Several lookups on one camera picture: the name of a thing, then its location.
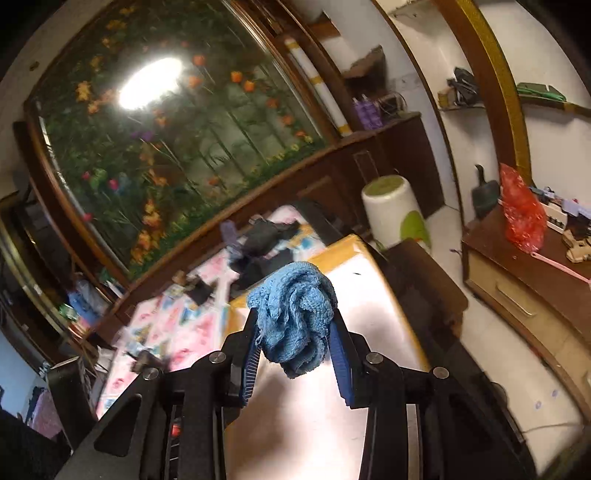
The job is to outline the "white green stool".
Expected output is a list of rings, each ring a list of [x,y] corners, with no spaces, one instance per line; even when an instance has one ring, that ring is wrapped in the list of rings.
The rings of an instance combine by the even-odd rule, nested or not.
[[[430,251],[432,242],[425,219],[409,181],[400,175],[374,179],[363,187],[370,231],[381,250],[412,239]]]

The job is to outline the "purple bottles pair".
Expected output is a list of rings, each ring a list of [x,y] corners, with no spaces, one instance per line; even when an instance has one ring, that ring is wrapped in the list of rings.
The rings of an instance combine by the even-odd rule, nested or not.
[[[365,130],[377,130],[383,127],[380,111],[369,97],[363,95],[360,99],[353,99],[353,107]]]

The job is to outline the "white yellow rolled poster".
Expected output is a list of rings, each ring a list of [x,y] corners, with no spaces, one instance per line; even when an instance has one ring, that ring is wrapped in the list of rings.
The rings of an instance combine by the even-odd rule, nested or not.
[[[314,88],[318,98],[320,98],[322,106],[325,107],[325,111],[329,114],[329,118],[332,120],[335,128],[339,131],[342,137],[348,137],[353,134],[351,126],[349,126],[346,117],[342,114],[342,110],[339,107],[338,102],[335,101],[334,95],[329,90],[325,80],[322,79],[314,63],[311,62],[310,57],[301,48],[301,45],[297,43],[293,37],[287,36],[283,40],[283,44],[290,51],[290,55],[294,58],[295,62],[300,65],[301,71],[304,72],[304,76],[308,78],[311,87]]]

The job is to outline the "pink fly swatter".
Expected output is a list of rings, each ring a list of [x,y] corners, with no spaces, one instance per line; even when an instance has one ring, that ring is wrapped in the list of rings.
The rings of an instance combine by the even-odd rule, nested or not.
[[[547,265],[549,265],[549,266],[551,266],[551,267],[553,267],[553,268],[555,268],[555,269],[557,269],[557,270],[559,270],[559,271],[561,271],[561,272],[563,272],[563,273],[565,273],[565,274],[567,274],[567,275],[569,275],[569,276],[577,279],[577,280],[582,281],[583,283],[587,284],[588,286],[590,286],[590,284],[591,284],[591,279],[590,278],[587,278],[587,277],[585,277],[585,276],[577,273],[576,271],[572,270],[571,268],[569,268],[569,267],[567,267],[567,266],[565,266],[565,265],[563,265],[563,264],[561,264],[561,263],[559,263],[559,262],[557,262],[555,260],[552,260],[552,259],[550,259],[550,258],[548,258],[546,256],[543,256],[543,255],[541,255],[541,254],[539,254],[537,252],[532,252],[530,254],[530,256],[532,258],[538,260],[538,261],[541,261],[541,262],[543,262],[543,263],[545,263],[545,264],[547,264]]]

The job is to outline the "blue knitted cloth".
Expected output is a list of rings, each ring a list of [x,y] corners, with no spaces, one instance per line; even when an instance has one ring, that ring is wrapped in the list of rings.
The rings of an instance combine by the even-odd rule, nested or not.
[[[256,346],[294,379],[322,364],[338,299],[328,277],[310,262],[273,272],[247,297],[256,311]]]

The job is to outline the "red plastic bag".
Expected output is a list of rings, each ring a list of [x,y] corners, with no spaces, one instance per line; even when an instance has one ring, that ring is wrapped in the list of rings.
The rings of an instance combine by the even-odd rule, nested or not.
[[[547,230],[546,212],[512,167],[500,166],[501,206],[506,220],[505,235],[521,251],[538,252],[544,244]]]

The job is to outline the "tan toy on cabinet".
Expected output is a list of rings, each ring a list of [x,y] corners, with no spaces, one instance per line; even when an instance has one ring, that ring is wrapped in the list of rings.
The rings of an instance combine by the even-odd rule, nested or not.
[[[578,264],[590,260],[591,244],[589,237],[578,240],[571,230],[565,230],[562,240],[567,246],[566,257],[570,262]]]

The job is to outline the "black dustpan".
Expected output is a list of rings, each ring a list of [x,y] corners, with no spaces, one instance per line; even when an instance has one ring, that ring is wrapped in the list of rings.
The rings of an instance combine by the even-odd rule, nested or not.
[[[479,220],[484,219],[498,204],[501,187],[497,180],[487,181],[484,167],[476,164],[478,185],[472,189],[472,204]]]

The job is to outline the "wooden drawer cabinet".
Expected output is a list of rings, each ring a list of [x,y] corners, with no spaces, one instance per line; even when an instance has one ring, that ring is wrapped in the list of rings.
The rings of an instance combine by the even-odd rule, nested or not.
[[[512,244],[498,206],[462,238],[463,275],[557,375],[590,418],[590,287]]]

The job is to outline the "flower aquarium display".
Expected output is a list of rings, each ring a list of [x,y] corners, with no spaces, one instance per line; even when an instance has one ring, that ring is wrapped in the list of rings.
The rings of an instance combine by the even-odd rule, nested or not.
[[[110,3],[29,111],[59,190],[127,280],[327,144],[231,1]]]

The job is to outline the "yellow cardboard box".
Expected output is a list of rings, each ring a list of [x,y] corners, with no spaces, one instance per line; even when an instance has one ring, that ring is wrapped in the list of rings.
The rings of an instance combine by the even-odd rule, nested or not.
[[[427,371],[429,362],[394,293],[377,251],[356,236],[311,257],[337,298],[325,358],[290,379],[280,364],[259,361],[252,395],[224,432],[230,479],[359,478],[368,411],[353,409],[353,380],[361,356],[346,334],[365,338],[370,351],[401,367]]]

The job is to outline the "purple phone stand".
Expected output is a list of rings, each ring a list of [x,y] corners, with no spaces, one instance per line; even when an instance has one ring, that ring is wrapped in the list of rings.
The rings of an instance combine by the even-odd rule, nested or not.
[[[242,258],[242,244],[239,242],[238,231],[235,223],[226,220],[221,223],[221,237],[231,260]]]

